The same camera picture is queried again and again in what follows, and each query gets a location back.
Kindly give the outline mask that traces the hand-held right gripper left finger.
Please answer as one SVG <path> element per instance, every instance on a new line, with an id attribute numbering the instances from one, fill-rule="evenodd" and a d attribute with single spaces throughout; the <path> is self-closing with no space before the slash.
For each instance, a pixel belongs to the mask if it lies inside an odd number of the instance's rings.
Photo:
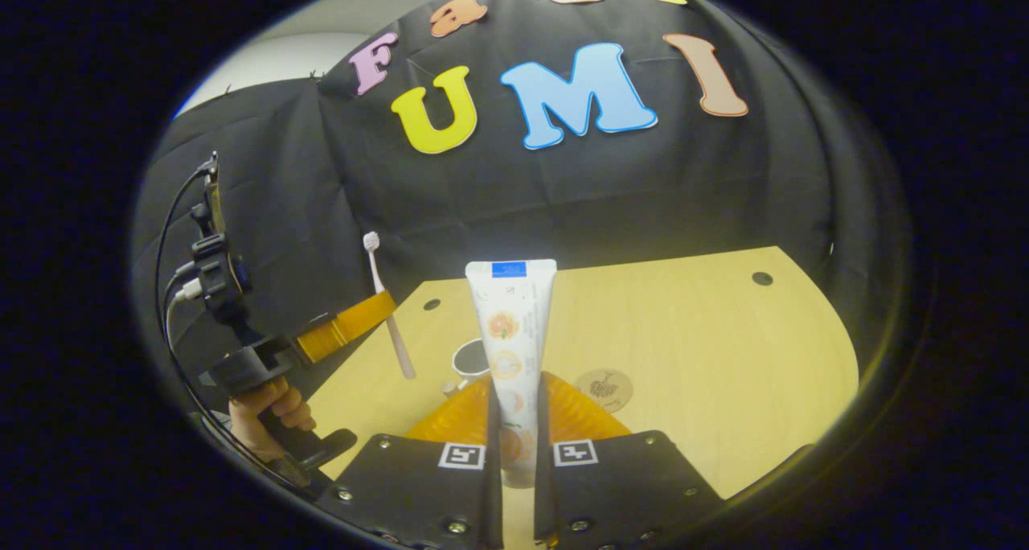
<path id="1" fill-rule="evenodd" d="M 498 410 L 484 377 L 407 436 L 371 436 L 318 499 L 319 509 L 402 547 L 502 548 Z"/>

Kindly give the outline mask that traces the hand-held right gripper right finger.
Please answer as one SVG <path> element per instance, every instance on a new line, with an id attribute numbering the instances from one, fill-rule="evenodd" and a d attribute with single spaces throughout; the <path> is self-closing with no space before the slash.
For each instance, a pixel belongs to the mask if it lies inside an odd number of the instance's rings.
<path id="1" fill-rule="evenodd" d="M 535 539 L 547 549 L 668 549 L 723 509 L 665 433 L 628 429 L 551 373 L 538 429 Z"/>

